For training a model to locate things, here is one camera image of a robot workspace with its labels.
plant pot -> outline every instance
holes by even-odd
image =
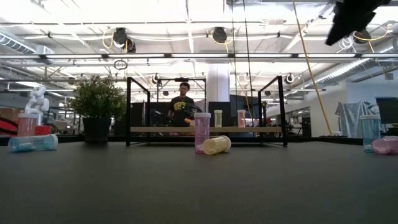
[[[83,118],[87,143],[108,142],[111,118]]]

blue plastic bottle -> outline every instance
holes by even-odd
[[[13,137],[8,141],[10,152],[28,152],[55,149],[58,138],[54,134],[45,136]]]

green leaves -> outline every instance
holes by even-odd
[[[126,96],[111,77],[95,75],[78,83],[75,98],[67,101],[67,107],[87,118],[119,118],[126,112]]]

white robot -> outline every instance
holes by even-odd
[[[43,112],[47,112],[50,109],[50,102],[47,98],[44,98],[44,93],[47,91],[45,87],[34,87],[30,93],[30,100],[25,106],[25,113],[37,114],[37,125],[42,125]]]

gray cloth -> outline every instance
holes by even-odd
[[[373,115],[370,106],[364,102],[338,103],[336,115],[340,116],[340,131],[349,138],[362,138],[362,126],[359,117],[362,115]]]

